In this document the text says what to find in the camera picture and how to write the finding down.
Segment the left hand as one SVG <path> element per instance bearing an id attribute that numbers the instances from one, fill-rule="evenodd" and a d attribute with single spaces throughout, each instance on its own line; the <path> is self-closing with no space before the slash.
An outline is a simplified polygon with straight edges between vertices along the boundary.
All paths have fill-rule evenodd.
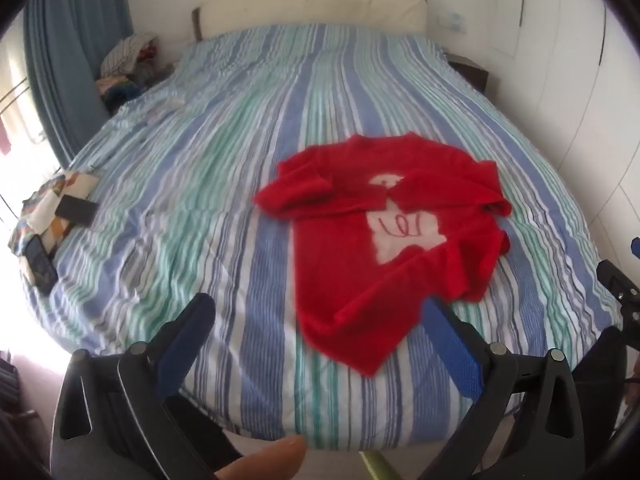
<path id="1" fill-rule="evenodd" d="M 215 477 L 220 480 L 290 480 L 299 472 L 306 453 L 307 443 L 303 437 L 286 437 L 219 469 Z"/>

